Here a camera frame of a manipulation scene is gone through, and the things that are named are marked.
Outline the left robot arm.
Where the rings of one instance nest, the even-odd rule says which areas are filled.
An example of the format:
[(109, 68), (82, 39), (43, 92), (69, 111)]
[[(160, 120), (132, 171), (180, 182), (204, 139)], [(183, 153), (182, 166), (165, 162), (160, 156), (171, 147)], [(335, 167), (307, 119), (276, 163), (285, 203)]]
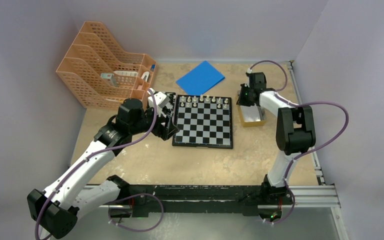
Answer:
[(83, 190), (100, 169), (122, 150), (136, 144), (134, 135), (139, 135), (141, 140), (150, 134), (168, 140), (178, 131), (174, 125), (174, 100), (155, 94), (148, 103), (148, 108), (144, 108), (139, 99), (126, 99), (62, 176), (44, 190), (33, 189), (28, 194), (36, 239), (41, 238), (41, 230), (45, 230), (48, 237), (65, 237), (80, 218), (100, 205), (122, 205), (128, 200), (149, 196), (147, 192), (132, 191), (128, 182), (115, 175), (89, 191)]

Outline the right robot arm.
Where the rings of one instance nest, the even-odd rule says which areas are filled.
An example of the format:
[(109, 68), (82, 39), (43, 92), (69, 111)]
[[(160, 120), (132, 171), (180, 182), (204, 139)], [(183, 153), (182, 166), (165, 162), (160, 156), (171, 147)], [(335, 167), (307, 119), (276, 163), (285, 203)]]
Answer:
[(299, 106), (267, 87), (263, 72), (247, 72), (248, 83), (241, 84), (237, 105), (260, 107), (277, 120), (275, 141), (279, 149), (275, 163), (264, 177), (260, 196), (268, 204), (288, 193), (288, 181), (297, 160), (316, 143), (313, 110)]

